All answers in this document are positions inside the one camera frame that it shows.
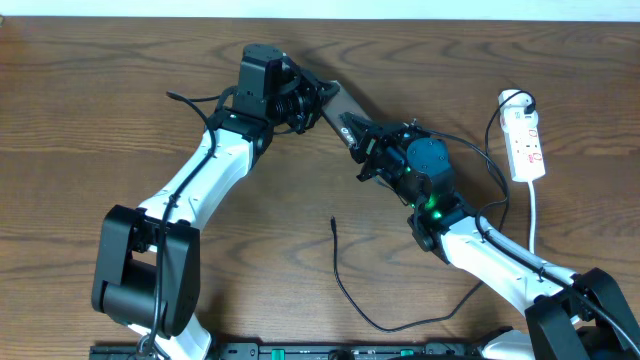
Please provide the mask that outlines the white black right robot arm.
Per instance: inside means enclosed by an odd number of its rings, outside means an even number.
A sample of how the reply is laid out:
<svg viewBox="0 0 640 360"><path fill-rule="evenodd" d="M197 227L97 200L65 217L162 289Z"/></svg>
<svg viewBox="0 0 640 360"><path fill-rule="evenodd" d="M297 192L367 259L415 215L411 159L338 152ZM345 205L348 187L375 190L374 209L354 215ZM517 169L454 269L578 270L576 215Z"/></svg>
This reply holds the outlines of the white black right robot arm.
<svg viewBox="0 0 640 360"><path fill-rule="evenodd" d="M375 179L413 212L412 235L425 252L478 278L526 320L478 346L486 359L635 359L639 324L608 273L553 264L493 227L456 191L448 135L415 124L381 126L342 110L329 117L360 181Z"/></svg>

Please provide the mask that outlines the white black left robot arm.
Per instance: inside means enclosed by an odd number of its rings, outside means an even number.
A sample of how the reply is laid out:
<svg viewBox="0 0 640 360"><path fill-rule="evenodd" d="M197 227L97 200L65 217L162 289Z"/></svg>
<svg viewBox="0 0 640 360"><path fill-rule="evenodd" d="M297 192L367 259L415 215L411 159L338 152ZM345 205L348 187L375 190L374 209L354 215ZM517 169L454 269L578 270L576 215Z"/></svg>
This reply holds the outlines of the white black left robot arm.
<svg viewBox="0 0 640 360"><path fill-rule="evenodd" d="M275 63L243 68L213 97L202 140L182 168L137 208L105 216L91 304L139 334L135 359L203 359L213 337L195 315L200 237L216 208L286 124L303 133L339 93L307 69Z"/></svg>

